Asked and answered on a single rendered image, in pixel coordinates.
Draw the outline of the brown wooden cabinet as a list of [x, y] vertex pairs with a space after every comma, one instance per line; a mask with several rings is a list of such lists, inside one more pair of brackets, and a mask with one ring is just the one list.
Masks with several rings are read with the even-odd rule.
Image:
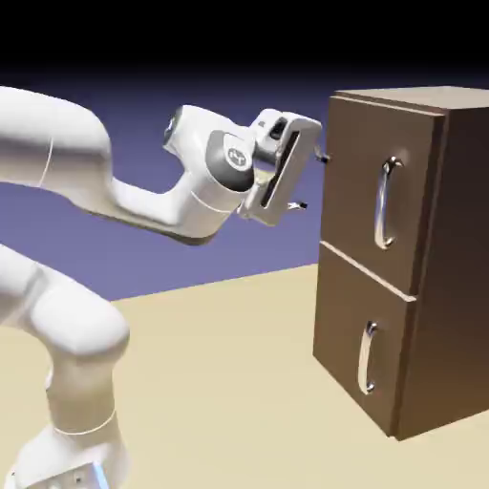
[[[442, 114], [416, 309], [407, 333], [394, 438], [489, 411], [489, 90], [424, 86], [332, 96]], [[373, 278], [402, 293], [354, 259]]]

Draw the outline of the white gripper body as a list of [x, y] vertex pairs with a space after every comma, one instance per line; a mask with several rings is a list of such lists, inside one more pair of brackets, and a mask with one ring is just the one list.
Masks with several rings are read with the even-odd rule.
[[258, 116], [249, 126], [255, 135], [252, 158], [273, 166], [254, 169], [255, 182], [237, 210], [243, 219], [276, 225], [314, 152], [322, 124], [306, 116]]

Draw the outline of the brown wooden cabinet door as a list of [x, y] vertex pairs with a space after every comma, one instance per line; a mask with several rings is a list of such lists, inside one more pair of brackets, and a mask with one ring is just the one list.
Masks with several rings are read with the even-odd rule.
[[[420, 109], [330, 98], [321, 238], [403, 294], [418, 294], [444, 115]], [[374, 242], [382, 163], [403, 166], [389, 183], [386, 250]]]
[[[320, 245], [313, 355], [388, 436], [396, 432], [407, 333], [415, 309], [416, 299], [394, 292], [353, 261]], [[378, 325], [369, 365], [375, 387], [364, 395], [357, 384], [357, 366], [368, 321]]]

